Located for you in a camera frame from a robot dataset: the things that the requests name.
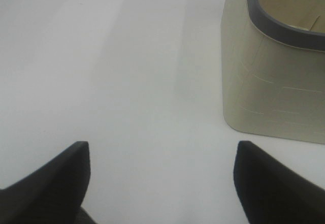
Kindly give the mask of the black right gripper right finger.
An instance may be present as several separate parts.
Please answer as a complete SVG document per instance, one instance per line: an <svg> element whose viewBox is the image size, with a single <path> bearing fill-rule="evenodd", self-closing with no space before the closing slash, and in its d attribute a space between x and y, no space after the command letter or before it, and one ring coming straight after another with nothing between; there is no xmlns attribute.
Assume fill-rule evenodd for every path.
<svg viewBox="0 0 325 224"><path fill-rule="evenodd" d="M238 143L233 179L249 223L324 223L324 189L250 141Z"/></svg>

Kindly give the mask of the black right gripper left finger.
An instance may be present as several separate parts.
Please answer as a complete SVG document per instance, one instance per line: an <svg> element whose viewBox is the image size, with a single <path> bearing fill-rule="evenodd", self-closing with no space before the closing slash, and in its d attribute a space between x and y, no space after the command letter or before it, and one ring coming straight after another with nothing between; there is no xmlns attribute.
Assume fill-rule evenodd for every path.
<svg viewBox="0 0 325 224"><path fill-rule="evenodd" d="M1 190L1 223L95 223L82 207L90 176L89 144L75 142Z"/></svg>

